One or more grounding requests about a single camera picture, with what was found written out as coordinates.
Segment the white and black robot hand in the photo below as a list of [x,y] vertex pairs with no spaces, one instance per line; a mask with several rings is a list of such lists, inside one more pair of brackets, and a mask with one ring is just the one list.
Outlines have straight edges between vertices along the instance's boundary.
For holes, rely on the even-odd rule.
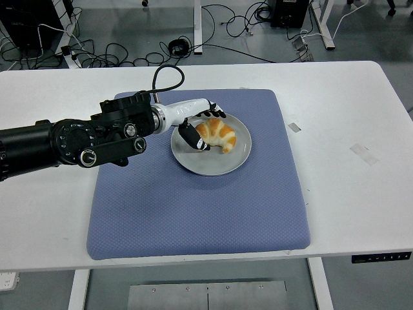
[[156,104],[153,105],[152,108],[153,110],[157,109],[159,119],[159,127],[156,130],[157,133],[163,133],[172,126],[178,126],[180,136],[189,146],[196,150],[210,150],[210,146],[204,142],[193,125],[188,123],[188,120],[202,114],[206,116],[226,117],[217,103],[205,98],[181,101],[167,106]]

